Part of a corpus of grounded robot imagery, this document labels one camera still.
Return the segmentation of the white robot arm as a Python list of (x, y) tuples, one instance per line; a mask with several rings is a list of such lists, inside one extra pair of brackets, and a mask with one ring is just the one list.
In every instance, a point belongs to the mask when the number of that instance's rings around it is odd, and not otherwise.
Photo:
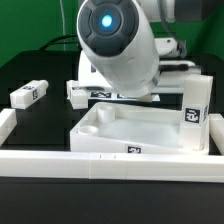
[(152, 22), (199, 22), (224, 0), (85, 0), (77, 15), (80, 45), (112, 88), (139, 98), (160, 78)]

